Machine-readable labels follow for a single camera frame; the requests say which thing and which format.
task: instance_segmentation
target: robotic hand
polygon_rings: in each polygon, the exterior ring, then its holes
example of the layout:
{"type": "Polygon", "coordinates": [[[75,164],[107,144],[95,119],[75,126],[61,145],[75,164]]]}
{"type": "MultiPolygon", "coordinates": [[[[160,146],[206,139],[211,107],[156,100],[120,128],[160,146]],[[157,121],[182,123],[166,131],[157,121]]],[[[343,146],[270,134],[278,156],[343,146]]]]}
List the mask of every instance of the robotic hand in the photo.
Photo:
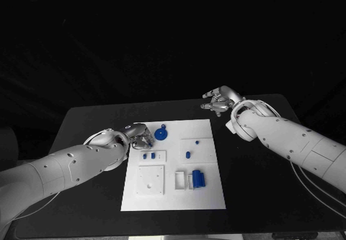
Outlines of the robotic hand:
{"type": "Polygon", "coordinates": [[[346,193],[346,146],[283,118],[264,101],[247,100],[228,86],[203,94],[208,97],[211,103],[200,107],[218,117],[232,108],[226,123],[231,132],[247,141],[258,137],[268,149],[346,193]]]}
{"type": "Polygon", "coordinates": [[[117,168],[128,158],[130,146],[151,149],[153,142],[143,123],[134,123],[118,131],[108,128],[94,134],[84,145],[0,172],[0,239],[4,226],[30,205],[117,168]]]}

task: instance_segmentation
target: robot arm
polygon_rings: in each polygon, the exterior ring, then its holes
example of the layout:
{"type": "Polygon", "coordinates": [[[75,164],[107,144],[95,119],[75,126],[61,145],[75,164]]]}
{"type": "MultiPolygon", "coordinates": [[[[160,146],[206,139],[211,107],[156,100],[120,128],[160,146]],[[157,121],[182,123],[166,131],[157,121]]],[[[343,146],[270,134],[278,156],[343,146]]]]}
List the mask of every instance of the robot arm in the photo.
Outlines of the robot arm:
{"type": "Polygon", "coordinates": [[[216,111],[218,116],[232,108],[226,123],[231,132],[247,141],[258,137],[268,149],[346,193],[346,146],[283,118],[264,101],[239,98],[229,87],[216,88],[203,98],[211,96],[212,102],[200,107],[216,111]],[[224,100],[225,92],[237,100],[224,100]]]}
{"type": "Polygon", "coordinates": [[[130,145],[150,149],[153,142],[147,126],[136,123],[120,131],[101,131],[84,145],[0,172],[0,233],[30,205],[117,168],[127,159],[130,145]]]}

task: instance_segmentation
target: blue disc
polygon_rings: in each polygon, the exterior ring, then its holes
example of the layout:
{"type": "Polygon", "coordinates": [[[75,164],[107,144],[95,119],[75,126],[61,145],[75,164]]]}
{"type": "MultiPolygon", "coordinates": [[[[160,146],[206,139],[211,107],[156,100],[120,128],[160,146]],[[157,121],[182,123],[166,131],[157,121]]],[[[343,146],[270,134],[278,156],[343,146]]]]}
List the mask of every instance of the blue disc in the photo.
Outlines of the blue disc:
{"type": "Polygon", "coordinates": [[[166,137],[167,137],[169,133],[166,131],[166,126],[162,125],[162,128],[159,128],[156,131],[154,131],[154,138],[157,140],[164,140],[166,137]]]}

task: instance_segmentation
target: black backdrop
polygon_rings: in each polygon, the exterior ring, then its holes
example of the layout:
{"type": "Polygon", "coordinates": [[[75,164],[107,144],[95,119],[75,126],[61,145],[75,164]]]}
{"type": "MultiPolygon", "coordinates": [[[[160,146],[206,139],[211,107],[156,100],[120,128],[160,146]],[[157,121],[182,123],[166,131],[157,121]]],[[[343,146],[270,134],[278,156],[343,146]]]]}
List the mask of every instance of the black backdrop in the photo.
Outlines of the black backdrop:
{"type": "Polygon", "coordinates": [[[228,85],[283,94],[301,123],[346,144],[342,5],[146,7],[26,1],[3,9],[6,125],[56,134],[72,107],[196,99],[228,85]]]}

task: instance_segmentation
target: black table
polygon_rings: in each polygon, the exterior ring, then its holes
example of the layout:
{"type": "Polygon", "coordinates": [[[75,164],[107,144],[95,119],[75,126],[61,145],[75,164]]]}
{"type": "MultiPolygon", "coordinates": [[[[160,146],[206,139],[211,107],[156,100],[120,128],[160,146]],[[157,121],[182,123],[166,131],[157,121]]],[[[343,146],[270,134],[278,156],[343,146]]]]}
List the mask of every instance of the black table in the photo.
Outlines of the black table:
{"type": "MultiPolygon", "coordinates": [[[[283,117],[298,122],[283,95],[255,95],[247,99],[261,99],[283,117]]],[[[258,139],[247,142],[231,133],[225,126],[231,111],[216,117],[215,112],[200,109],[200,104],[209,101],[192,99],[72,108],[51,153],[82,144],[98,131],[117,130],[134,122],[211,119],[226,209],[121,211],[125,161],[117,169],[61,192],[38,213],[16,221],[19,238],[340,231],[346,228],[346,220],[303,187],[290,162],[258,139]]]]}

